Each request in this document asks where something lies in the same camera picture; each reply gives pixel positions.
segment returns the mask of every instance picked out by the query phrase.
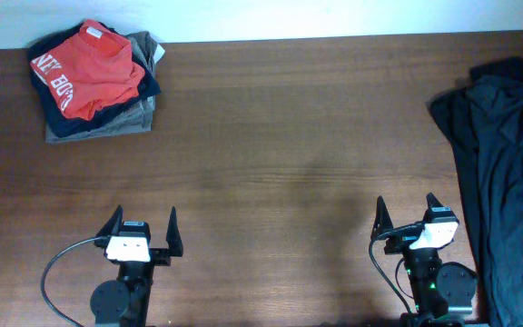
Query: wire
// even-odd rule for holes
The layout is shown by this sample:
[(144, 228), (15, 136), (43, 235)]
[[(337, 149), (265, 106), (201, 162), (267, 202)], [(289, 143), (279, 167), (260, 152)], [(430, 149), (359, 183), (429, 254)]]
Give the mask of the wire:
[(377, 238), (374, 238), (372, 240), (370, 240), (370, 244), (369, 244), (369, 256), (370, 256), (370, 260), (372, 261), (372, 264), (374, 264), (374, 267), (377, 268), (377, 270), (379, 271), (380, 275), (382, 276), (382, 278), (387, 282), (387, 284), (390, 286), (390, 288), (397, 294), (397, 296), (399, 296), (400, 300), (403, 302), (403, 304), (405, 305), (405, 308), (407, 308), (407, 312), (409, 313), (409, 316), (412, 316), (413, 315), (413, 312), (410, 310), (410, 307), (409, 307), (409, 304), (407, 303), (407, 300), (405, 300), (405, 298), (400, 294), (399, 290), (397, 290), (397, 288), (395, 287), (395, 285), (392, 284), (392, 282), (390, 281), (389, 277), (387, 277), (387, 275), (385, 274), (384, 271), (382, 271), (382, 269), (380, 268), (379, 264), (377, 263), (377, 260), (374, 258), (374, 255), (372, 254), (372, 245), (378, 241), (378, 240), (381, 240), (385, 237), (387, 237), (388, 234), (387, 233), (383, 233), (381, 235), (379, 235)]
[(45, 292), (45, 277), (47, 276), (47, 274), (49, 273), (50, 269), (52, 268), (52, 265), (54, 265), (54, 263), (58, 259), (60, 259), (60, 257), (62, 257), (62, 255), (64, 255), (68, 251), (73, 250), (73, 248), (76, 248), (76, 247), (78, 247), (78, 246), (80, 246), (82, 244), (94, 242), (94, 241), (97, 241), (97, 240), (107, 239), (107, 238), (108, 237), (106, 237), (106, 236), (93, 237), (93, 238), (89, 238), (89, 239), (86, 239), (86, 240), (83, 240), (83, 241), (80, 241), (78, 243), (74, 243), (74, 244), (68, 246), (67, 248), (63, 249), (60, 253), (58, 253), (54, 258), (52, 258), (52, 260), (45, 267), (44, 273), (42, 274), (42, 279), (40, 280), (40, 291), (42, 292), (42, 296), (44, 297), (45, 303), (50, 307), (50, 309), (52, 309), (53, 312), (55, 312), (55, 314), (59, 315), (62, 319), (68, 321), (69, 323), (71, 323), (74, 326), (84, 327), (82, 324), (78, 323), (74, 319), (68, 317), (63, 312), (58, 310), (58, 308), (56, 308), (52, 304), (52, 301), (50, 301), (50, 298), (47, 297), (47, 293)]
[(405, 261), (405, 258), (400, 258), (399, 262), (397, 263), (397, 268), (395, 268), (395, 282), (397, 282), (397, 286), (399, 286), (400, 291), (403, 292), (403, 294), (407, 295), (408, 297), (410, 297), (412, 299), (413, 296), (412, 295), (408, 295), (405, 291), (403, 291), (403, 288), (400, 287), (399, 268), (400, 268), (400, 264), (403, 263), (404, 261)]

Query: stack of folded clothes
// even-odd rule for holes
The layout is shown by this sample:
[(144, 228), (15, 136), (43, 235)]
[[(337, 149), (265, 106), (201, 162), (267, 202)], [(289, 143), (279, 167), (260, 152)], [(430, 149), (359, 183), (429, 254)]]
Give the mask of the stack of folded clothes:
[(86, 20), (28, 49), (44, 108), (45, 141), (61, 143), (151, 130), (163, 48), (148, 32), (119, 35)]

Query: black cloth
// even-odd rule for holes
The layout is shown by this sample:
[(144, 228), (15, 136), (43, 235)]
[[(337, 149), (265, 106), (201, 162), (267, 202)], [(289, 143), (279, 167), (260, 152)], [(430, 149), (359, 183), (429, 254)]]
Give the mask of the black cloth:
[[(110, 31), (116, 33), (112, 28), (107, 27)], [(27, 59), (33, 59), (44, 55), (48, 51), (54, 49), (66, 39), (76, 35), (80, 30), (82, 24), (79, 24), (68, 30), (49, 35), (44, 39), (38, 41), (27, 50)], [(129, 99), (123, 104), (109, 105), (100, 111), (94, 113), (94, 117), (90, 121), (82, 118), (65, 118), (57, 106), (54, 97), (49, 87), (44, 84), (30, 68), (30, 78), (32, 86), (35, 88), (40, 96), (40, 102), (44, 108), (45, 120), (49, 123), (50, 128), (58, 137), (66, 137), (80, 132), (92, 131), (96, 128), (102, 127), (111, 122), (118, 114), (130, 108), (133, 104), (146, 99), (149, 96), (157, 95), (161, 92), (158, 83), (154, 80), (151, 72), (146, 68), (141, 60), (133, 54), (133, 61), (144, 69), (144, 77), (138, 84), (138, 96)]]
[(470, 74), (430, 112), (453, 148), (490, 326), (523, 326), (523, 59)]

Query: brown wooden tabletop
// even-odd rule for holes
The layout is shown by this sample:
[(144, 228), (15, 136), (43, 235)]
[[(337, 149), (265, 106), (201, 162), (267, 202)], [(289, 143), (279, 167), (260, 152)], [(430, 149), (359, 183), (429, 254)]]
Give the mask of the brown wooden tabletop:
[[(151, 225), (152, 246), (177, 208), (185, 256), (155, 270), (150, 324), (398, 318), (367, 254), (376, 198), (397, 226), (422, 218), (428, 192), (463, 222), (426, 103), (475, 64), (523, 56), (523, 32), (163, 46), (152, 132), (58, 145), (44, 143), (25, 51), (0, 51), (0, 326), (67, 325), (40, 275), (118, 204)], [(381, 248), (391, 276), (399, 257)], [(475, 267), (463, 224), (440, 255)], [(90, 295), (117, 271), (86, 245), (56, 264), (48, 293), (91, 326)]]

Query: white backdrop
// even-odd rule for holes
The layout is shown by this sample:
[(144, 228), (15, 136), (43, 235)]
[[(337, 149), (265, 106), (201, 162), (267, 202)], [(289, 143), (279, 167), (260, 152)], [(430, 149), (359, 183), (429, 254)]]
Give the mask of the white backdrop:
[(0, 0), (0, 48), (93, 18), (161, 42), (523, 29), (522, 0)]

